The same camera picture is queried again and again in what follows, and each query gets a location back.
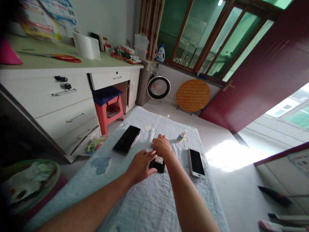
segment red stool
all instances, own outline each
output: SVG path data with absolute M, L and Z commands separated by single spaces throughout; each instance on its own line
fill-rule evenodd
M 122 109 L 121 95 L 122 92 L 112 86 L 92 91 L 94 105 L 96 107 L 102 135 L 108 134 L 107 125 L 122 116 L 125 119 Z M 107 118 L 107 110 L 110 105 L 119 110 L 119 113 L 111 118 Z

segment window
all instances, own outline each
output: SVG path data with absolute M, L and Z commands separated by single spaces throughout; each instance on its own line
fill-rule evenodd
M 225 3 L 194 0 L 174 62 L 193 69 Z
M 165 0 L 158 47 L 166 63 L 224 84 L 282 13 L 279 1 Z
M 271 5 L 277 6 L 281 9 L 285 9 L 293 0 L 263 0 L 263 1 L 268 2 Z
M 266 112 L 293 126 L 309 130 L 309 83 Z

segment scissors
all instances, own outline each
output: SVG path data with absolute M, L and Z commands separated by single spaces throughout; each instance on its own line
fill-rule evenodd
M 74 62 L 74 63 L 80 63 L 81 62 L 80 59 L 78 59 L 74 56 L 69 56 L 69 55 L 64 55 L 64 54 L 39 54 L 39 53 L 29 53 L 29 52 L 20 52 L 20 51 L 17 51 L 17 52 L 18 53 L 31 54 L 31 55 L 45 56 L 45 57 L 55 58 L 57 60 L 63 60 L 63 61 Z

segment forearm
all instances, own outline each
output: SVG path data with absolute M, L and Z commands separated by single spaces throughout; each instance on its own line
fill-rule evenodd
M 39 227 L 37 231 L 95 231 L 131 186 L 132 181 L 123 174 L 58 214 Z
M 175 154 L 164 158 L 182 231 L 220 231 L 195 185 Z

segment curtain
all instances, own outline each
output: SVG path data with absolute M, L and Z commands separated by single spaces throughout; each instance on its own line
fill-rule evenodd
M 165 0 L 142 0 L 139 33 L 149 40 L 147 58 L 151 61 L 155 56 L 164 3 Z

